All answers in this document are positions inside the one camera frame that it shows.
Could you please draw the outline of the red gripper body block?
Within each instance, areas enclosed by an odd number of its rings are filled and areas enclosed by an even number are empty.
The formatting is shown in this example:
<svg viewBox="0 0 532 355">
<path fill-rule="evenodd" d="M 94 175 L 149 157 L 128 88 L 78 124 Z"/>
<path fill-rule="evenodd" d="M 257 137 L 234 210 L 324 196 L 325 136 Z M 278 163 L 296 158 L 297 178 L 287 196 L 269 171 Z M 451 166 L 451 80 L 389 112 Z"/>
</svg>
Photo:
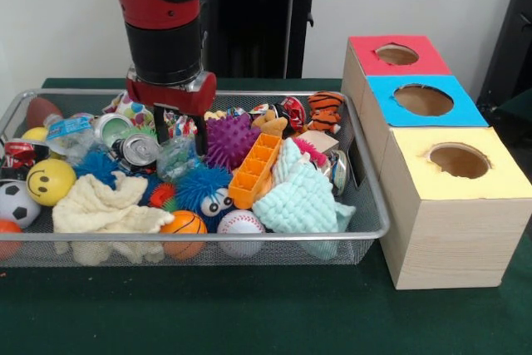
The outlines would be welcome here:
<svg viewBox="0 0 532 355">
<path fill-rule="evenodd" d="M 161 106 L 188 116 L 202 116 L 214 103 L 217 78 L 210 71 L 201 71 L 191 81 L 176 85 L 156 85 L 142 81 L 130 66 L 126 74 L 126 90 L 134 102 L 145 106 Z"/>
</svg>

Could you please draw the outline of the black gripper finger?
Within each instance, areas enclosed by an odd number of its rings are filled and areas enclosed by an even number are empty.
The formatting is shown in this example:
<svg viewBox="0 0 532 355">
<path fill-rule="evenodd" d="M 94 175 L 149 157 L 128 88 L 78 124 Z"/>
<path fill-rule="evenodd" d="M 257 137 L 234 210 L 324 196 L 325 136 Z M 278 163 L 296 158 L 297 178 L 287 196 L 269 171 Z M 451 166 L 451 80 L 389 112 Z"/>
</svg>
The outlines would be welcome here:
<svg viewBox="0 0 532 355">
<path fill-rule="evenodd" d="M 208 133 L 206 123 L 202 116 L 195 116 L 197 133 L 195 135 L 196 152 L 199 156 L 205 156 L 208 151 Z"/>
<path fill-rule="evenodd" d="M 170 138 L 168 126 L 165 122 L 165 108 L 163 106 L 154 106 L 154 123 L 157 140 L 161 145 Z"/>
</svg>

